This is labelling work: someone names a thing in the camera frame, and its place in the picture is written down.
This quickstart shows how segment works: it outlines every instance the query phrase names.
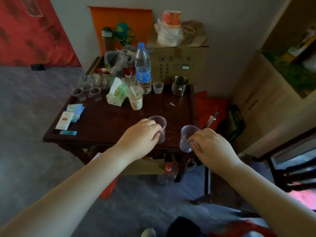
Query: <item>blue bottle label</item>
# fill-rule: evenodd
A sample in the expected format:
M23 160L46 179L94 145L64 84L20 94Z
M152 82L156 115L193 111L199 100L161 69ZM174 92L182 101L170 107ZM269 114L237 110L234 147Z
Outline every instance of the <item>blue bottle label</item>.
M151 73L150 71L144 73L136 72L136 78L139 82L142 83L149 82L151 80Z

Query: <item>marble floor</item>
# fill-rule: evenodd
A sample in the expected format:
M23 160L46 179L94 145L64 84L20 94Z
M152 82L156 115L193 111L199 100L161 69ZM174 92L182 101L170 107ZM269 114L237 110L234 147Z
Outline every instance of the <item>marble floor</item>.
M80 67L0 67L0 226L83 167L41 140L83 74ZM122 176L110 199L96 200L73 236L140 236L147 227L164 236L177 216L204 232L235 220L229 208L188 203L203 194L203 175L203 166L197 167L168 187L154 175Z

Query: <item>hand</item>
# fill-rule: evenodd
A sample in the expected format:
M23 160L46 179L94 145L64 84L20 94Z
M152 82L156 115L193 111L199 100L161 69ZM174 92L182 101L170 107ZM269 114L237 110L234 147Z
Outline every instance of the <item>hand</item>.
M142 119L129 127L115 146L125 150L133 162L152 151L159 140L158 131L162 131L162 127L154 120Z
M210 128L197 131L189 139L196 156L211 171L222 178L243 162L235 154L230 143Z

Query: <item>water bottle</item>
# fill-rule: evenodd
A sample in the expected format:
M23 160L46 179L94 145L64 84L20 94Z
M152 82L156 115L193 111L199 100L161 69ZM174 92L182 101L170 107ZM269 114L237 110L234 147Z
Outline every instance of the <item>water bottle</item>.
M143 88L144 94L148 94L151 91L150 58L143 42L138 44L135 69L137 84Z
M158 175L157 180L162 185L171 184L176 179L178 171L179 168L175 164L168 162L165 167L165 173Z

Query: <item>bottle with red cap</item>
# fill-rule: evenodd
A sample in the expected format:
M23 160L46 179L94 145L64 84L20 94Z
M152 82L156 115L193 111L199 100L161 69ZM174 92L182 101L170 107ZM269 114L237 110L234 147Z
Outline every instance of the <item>bottle with red cap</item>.
M158 175L157 180L162 185L167 185L173 183L174 179L178 174L179 168L174 163L166 163L165 173Z

